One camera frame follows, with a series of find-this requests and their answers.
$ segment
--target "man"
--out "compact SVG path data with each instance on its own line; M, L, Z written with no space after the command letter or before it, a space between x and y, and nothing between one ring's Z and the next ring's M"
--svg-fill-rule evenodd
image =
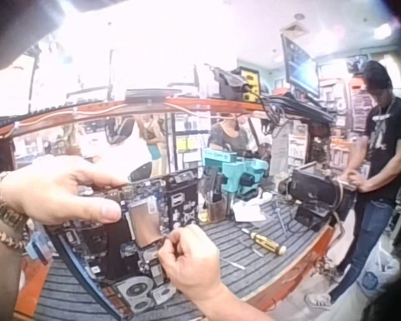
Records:
M342 175L342 179L358 188L354 240L343 261L328 275L339 282L337 287L326 294L306 295L306 304L311 308L329 310L360 276L370 252L388 225L401 187L401 99L393 95L392 81L379 62L369 61L363 77L377 106L368 114L364 135L357 142L355 154ZM366 157L370 161L368 179L356 171Z
M109 199L78 197L78 184L117 187L127 182L126 177L102 171L80 157L47 158L0 178L0 202L6 209L44 224L68 219L112 223L121 218L119 204ZM0 218L0 233L18 242L22 231ZM12 320L18 294L21 250L11 248L14 244L0 238L0 320ZM160 249L159 258L171 282L209 320L271 320L221 283L219 251L200 227L174 230Z

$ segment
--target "black t-shirt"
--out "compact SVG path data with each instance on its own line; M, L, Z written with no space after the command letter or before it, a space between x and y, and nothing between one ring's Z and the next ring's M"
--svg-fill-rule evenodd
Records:
M387 110L375 107L370 110L366 121L364 135L368 136L369 148L367 160L370 161L368 178L377 175L396 154L396 143L401 140L401 98L395 98ZM401 187L401 173L387 185L375 191L365 193L367 199L383 199L395 202L396 194Z

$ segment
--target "jeans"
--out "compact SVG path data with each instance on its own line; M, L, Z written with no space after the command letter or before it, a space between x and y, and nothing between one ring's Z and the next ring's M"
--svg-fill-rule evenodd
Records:
M343 261L337 267L343 273L350 264L350 269L339 285L329 294L335 302L350 286L355 283L365 266L368 256L388 226L394 208L382 202L358 200L355 204L354 240Z

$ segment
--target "fingernail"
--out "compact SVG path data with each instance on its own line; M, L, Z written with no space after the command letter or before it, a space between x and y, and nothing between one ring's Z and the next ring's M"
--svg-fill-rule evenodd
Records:
M113 201L104 203L101 208L101 216L106 222L118 221L122 216L119 204Z

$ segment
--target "sneaker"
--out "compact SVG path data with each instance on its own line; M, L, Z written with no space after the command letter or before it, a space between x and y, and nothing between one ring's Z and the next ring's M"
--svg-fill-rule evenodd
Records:
M330 311L333 306L331 303L331 296L325 294L306 294L305 302L307 306L313 309L322 309Z
M340 283L343 280L344 274L340 273L336 266L329 268L324 271L324 276L334 281L335 283Z

